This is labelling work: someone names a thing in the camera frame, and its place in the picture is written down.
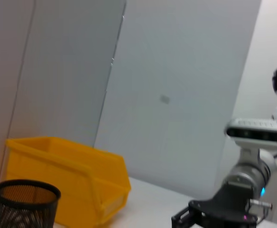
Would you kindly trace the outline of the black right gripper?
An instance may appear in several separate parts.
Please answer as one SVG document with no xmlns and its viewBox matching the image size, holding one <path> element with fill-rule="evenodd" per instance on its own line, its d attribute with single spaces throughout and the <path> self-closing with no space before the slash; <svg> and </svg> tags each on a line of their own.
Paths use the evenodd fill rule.
<svg viewBox="0 0 277 228">
<path fill-rule="evenodd" d="M 172 228 L 255 228 L 257 216 L 248 212 L 249 200 L 259 190 L 249 184 L 228 181 L 211 199 L 192 200 L 171 217 Z"/>
</svg>

